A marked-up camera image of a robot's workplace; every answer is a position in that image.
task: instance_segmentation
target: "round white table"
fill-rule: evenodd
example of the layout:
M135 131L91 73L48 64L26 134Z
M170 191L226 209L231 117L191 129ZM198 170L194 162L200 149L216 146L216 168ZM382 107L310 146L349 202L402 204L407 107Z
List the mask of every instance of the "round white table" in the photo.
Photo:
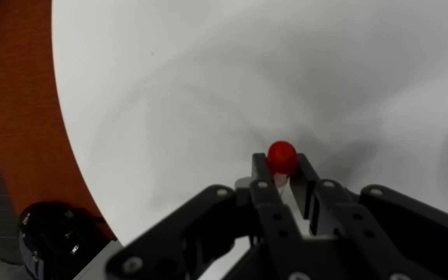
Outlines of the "round white table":
M448 2L52 2L68 139L122 244L286 139L448 212Z

